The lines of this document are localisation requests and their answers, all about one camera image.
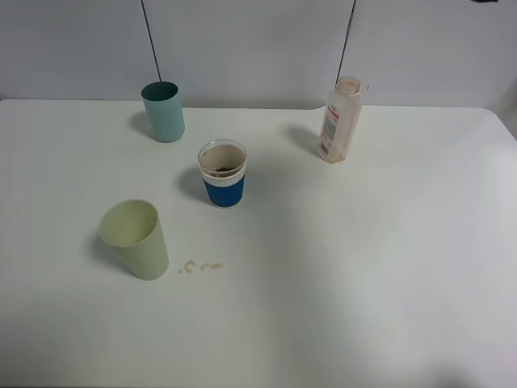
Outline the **glass cup with blue sleeve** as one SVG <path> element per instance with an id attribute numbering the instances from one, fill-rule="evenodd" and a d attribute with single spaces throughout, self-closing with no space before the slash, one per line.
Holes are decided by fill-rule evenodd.
<path id="1" fill-rule="evenodd" d="M 238 205 L 246 175 L 245 148 L 229 139 L 210 141 L 199 151 L 197 161 L 212 204 L 221 209 Z"/>

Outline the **teal plastic cup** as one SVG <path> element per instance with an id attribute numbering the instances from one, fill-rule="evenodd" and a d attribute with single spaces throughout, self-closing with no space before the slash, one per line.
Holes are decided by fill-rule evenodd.
<path id="1" fill-rule="evenodd" d="M 185 131 L 179 88 L 172 82 L 153 82 L 141 91 L 146 113 L 156 133 L 165 143 L 179 140 Z"/>

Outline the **clear plastic drink bottle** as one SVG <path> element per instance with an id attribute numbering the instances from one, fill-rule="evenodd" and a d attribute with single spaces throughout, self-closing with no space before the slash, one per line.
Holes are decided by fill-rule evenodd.
<path id="1" fill-rule="evenodd" d="M 346 159 L 361 108 L 360 80 L 341 77 L 328 96 L 317 147 L 328 163 Z"/>

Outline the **light green plastic cup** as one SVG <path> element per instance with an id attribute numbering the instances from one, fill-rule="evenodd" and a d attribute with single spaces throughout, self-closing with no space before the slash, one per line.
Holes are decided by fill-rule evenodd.
<path id="1" fill-rule="evenodd" d="M 169 258 L 156 208 L 145 200 L 125 200 L 103 215 L 99 237 L 141 280 L 165 274 Z"/>

